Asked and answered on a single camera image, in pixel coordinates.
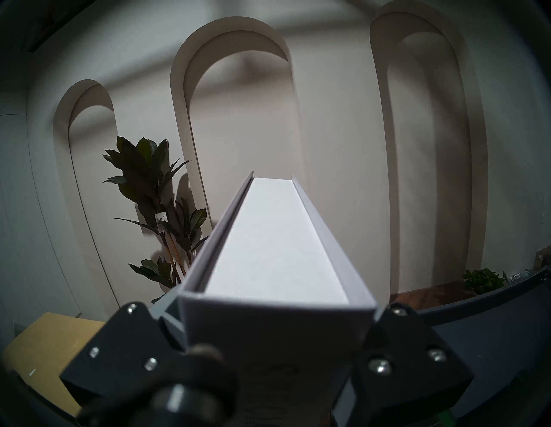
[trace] white box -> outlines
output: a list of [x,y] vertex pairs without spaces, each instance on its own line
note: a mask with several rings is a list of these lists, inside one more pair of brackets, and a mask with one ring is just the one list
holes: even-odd
[[377,309],[296,180],[252,173],[177,292],[187,343],[238,373],[230,426],[317,427]]

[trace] wooden floor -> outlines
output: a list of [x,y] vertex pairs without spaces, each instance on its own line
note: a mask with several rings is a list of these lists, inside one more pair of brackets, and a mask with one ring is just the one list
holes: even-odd
[[473,296],[476,296],[476,293],[466,290],[463,280],[456,280],[455,282],[430,288],[412,290],[401,294],[391,294],[390,302],[402,302],[414,310],[422,310],[466,300]]

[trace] bolt head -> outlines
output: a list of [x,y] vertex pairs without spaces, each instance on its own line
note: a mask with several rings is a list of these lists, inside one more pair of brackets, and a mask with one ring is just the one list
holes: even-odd
[[408,315],[408,312],[406,310],[404,310],[403,308],[401,307],[394,307],[392,309],[392,312],[396,315],[396,316],[407,316]]
[[446,352],[440,348],[431,348],[427,354],[435,362],[446,362],[447,356]]
[[156,358],[150,358],[147,362],[145,362],[144,368],[146,371],[153,371],[157,367],[157,359]]
[[88,355],[92,358],[92,359],[95,359],[96,356],[99,354],[100,352],[100,349],[97,348],[97,347],[92,347],[90,349],[90,351],[88,352]]
[[390,375],[392,373],[392,365],[383,358],[371,359],[368,363],[368,368],[377,375]]

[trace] potted plant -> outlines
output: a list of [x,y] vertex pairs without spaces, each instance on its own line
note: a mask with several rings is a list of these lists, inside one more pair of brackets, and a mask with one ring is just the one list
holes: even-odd
[[168,170],[163,170],[168,147],[167,139],[157,145],[150,139],[142,138],[134,146],[126,138],[117,137],[118,151],[106,150],[107,154],[104,154],[104,158],[114,167],[120,169],[122,175],[113,176],[104,182],[118,185],[121,194],[138,206],[145,224],[126,218],[117,219],[137,224],[156,233],[161,238],[166,258],[168,258],[167,261],[166,258],[162,260],[159,257],[157,262],[142,260],[141,266],[129,264],[130,267],[150,280],[167,288],[173,288],[181,281],[176,269],[176,262],[180,265],[182,274],[186,274],[186,266],[182,262],[176,244],[186,254],[189,268],[195,257],[195,251],[207,239],[207,237],[201,239],[201,225],[207,218],[207,211],[206,209],[196,209],[190,213],[183,198],[180,198],[179,202],[174,202],[172,198],[167,203],[162,202],[161,195],[166,185],[176,172],[189,162],[187,160],[176,166],[180,161],[178,159],[170,165]]
[[503,286],[503,282],[506,281],[505,272],[503,272],[503,277],[499,277],[489,268],[472,271],[467,270],[462,277],[465,279],[465,287],[475,291],[477,295],[499,289]]

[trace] plant stem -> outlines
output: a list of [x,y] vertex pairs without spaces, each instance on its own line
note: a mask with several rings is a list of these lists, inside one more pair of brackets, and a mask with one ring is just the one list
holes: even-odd
[[174,247],[174,252],[176,253],[176,259],[178,260],[178,264],[180,264],[180,268],[182,269],[182,274],[185,277],[186,276],[186,271],[183,268],[183,262],[182,262],[182,259],[180,258],[180,254],[178,253],[178,248],[176,247],[176,244],[174,243],[174,239],[172,238],[172,235],[168,231],[166,233],[168,234],[168,236],[170,238],[170,241],[172,242],[172,246]]
[[172,254],[170,253],[169,244],[166,242],[165,234],[161,233],[161,238],[163,240],[163,245],[166,249],[166,254],[169,257],[170,263],[172,264],[172,268],[176,272],[176,280],[178,280],[178,283],[182,283],[182,279],[180,279],[180,275],[178,274],[178,270],[176,270],[176,266],[174,265],[174,260],[172,259]]

